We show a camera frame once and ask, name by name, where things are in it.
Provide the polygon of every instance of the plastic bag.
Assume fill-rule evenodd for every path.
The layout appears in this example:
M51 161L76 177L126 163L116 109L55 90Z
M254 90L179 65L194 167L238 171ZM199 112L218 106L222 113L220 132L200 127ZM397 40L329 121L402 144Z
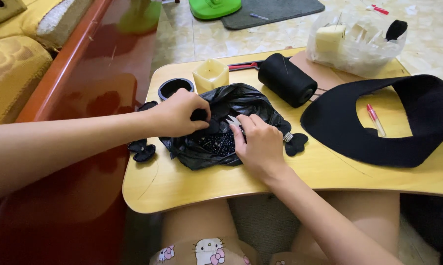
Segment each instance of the plastic bag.
M279 126L284 118L272 107L265 95L259 90L244 83L216 88L200 96L210 103L212 122L219 126L217 134L233 137L230 126L226 122L228 115L236 117L239 114L258 115L266 123ZM177 157L184 166L191 170L198 170L214 165L237 166L242 162L232 152L226 156L218 156L203 148L199 142L205 137L201 131L193 134L170 138L160 137L160 141L171 154L171 159Z
M323 39L317 34L319 28L345 27L344 39ZM362 77L375 77L405 46L407 32L397 40L387 41L384 37L390 22L370 17L357 17L339 12L324 12L313 23L307 42L307 59L316 63L346 71ZM318 41L330 43L330 51L319 49Z

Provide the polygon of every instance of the gray mat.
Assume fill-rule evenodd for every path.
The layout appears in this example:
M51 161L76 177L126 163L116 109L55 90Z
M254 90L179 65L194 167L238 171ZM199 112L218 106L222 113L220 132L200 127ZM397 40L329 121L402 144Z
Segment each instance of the gray mat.
M317 0L241 0L237 12L221 18L227 29L245 29L321 12L325 6ZM264 16L269 20L252 17Z
M300 222L274 195L228 200L239 239L255 248L264 264L272 254L289 251Z

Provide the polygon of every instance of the black thread spool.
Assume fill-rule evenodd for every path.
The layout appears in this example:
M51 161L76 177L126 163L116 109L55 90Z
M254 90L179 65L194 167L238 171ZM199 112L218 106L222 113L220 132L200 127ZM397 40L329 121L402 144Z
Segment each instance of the black thread spool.
M280 53L274 53L261 64L257 78L292 107L305 104L318 84Z
M189 92L194 92L194 84L185 78L174 78L164 82L158 89L158 96L166 100L176 93L179 88L185 88Z

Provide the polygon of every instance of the yellow sofa cushion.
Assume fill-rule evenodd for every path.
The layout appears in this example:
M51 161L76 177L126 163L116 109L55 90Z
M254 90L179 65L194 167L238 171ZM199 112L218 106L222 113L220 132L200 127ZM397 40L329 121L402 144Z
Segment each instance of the yellow sofa cushion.
M51 63L49 53L29 37L0 40L0 124L15 121Z
M0 39L28 36L58 48L68 39L92 0L23 0L27 10L0 24Z

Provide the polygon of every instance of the white plastic bag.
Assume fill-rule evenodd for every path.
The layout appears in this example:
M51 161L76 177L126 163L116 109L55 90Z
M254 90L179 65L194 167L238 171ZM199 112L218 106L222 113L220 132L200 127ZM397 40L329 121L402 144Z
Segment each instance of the white plastic bag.
M336 51L319 51L318 29L344 25L345 38ZM307 43L307 58L362 77L375 77L393 58L398 56L406 42L407 32L397 40L387 41L385 34L390 23L368 17L356 17L339 12L324 12L313 23Z

